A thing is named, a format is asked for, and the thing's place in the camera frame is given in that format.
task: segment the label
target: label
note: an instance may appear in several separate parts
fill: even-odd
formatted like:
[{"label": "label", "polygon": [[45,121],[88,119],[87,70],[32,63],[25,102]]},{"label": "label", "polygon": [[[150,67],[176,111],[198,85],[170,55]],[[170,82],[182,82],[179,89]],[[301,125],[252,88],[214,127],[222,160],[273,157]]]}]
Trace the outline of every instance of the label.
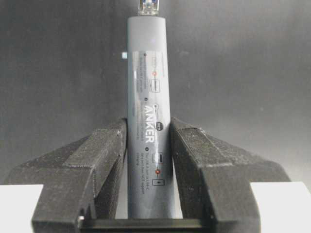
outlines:
[{"label": "label", "polygon": [[129,216],[171,217],[170,100],[163,52],[129,54]]},{"label": "label", "polygon": [[1,232],[33,233],[32,217],[43,185],[0,185]]},{"label": "label", "polygon": [[302,182],[251,183],[261,233],[310,233],[311,194]]}]

